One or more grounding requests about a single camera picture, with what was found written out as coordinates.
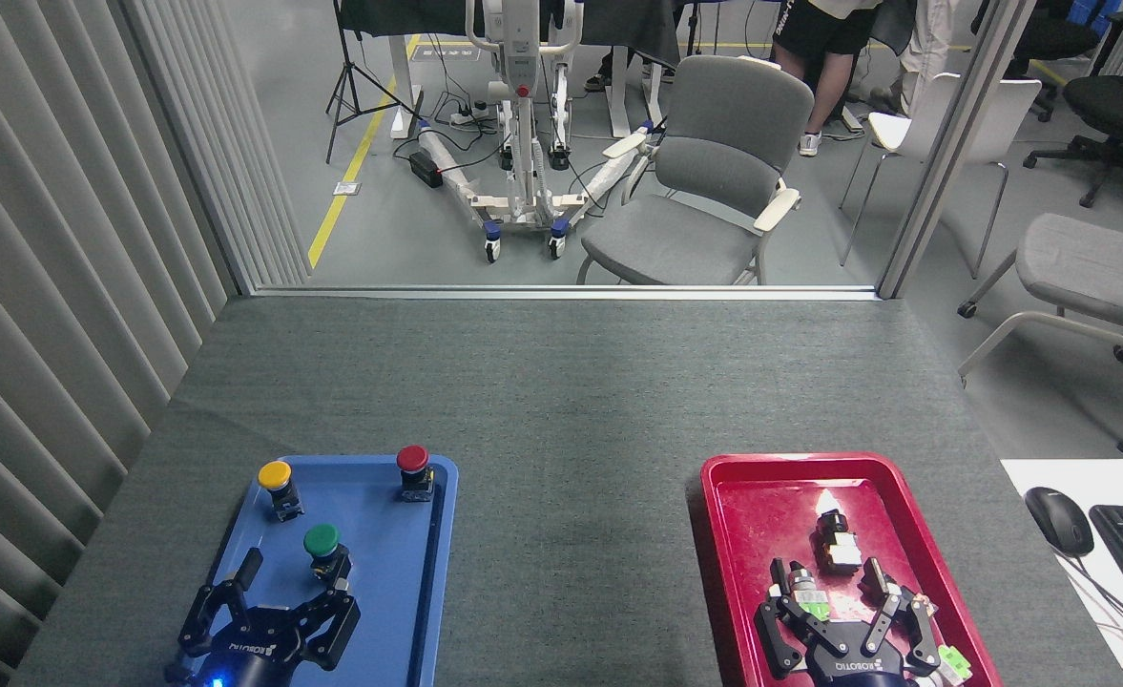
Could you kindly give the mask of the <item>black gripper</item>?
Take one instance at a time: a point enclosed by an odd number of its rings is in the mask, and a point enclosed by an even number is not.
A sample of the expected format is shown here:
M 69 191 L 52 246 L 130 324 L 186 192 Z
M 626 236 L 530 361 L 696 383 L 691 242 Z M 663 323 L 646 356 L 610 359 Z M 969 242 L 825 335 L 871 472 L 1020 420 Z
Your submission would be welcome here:
M 878 557 L 862 564 L 862 599 L 875 605 L 869 631 L 861 645 L 849 645 L 847 656 L 836 656 L 820 644 L 831 616 L 830 596 L 819 590 L 812 572 L 798 560 L 770 565 L 772 586 L 758 605 L 756 628 L 775 679 L 794 670 L 809 671 L 814 686 L 909 686 L 910 674 L 928 676 L 942 665 L 933 642 L 931 617 L 935 608 L 923 594 L 910 590 L 884 572 Z M 909 632 L 905 662 L 898 649 L 887 643 L 893 623 Z M 809 648 L 801 654 L 780 635 L 784 625 Z
M 322 590 L 296 611 L 281 606 L 248 606 L 263 562 L 252 547 L 239 568 L 218 584 L 203 584 L 179 631 L 179 647 L 202 656 L 191 686 L 287 686 L 301 661 L 335 670 L 343 661 L 360 608 L 348 590 Z M 218 610 L 226 606 L 231 622 L 211 634 Z

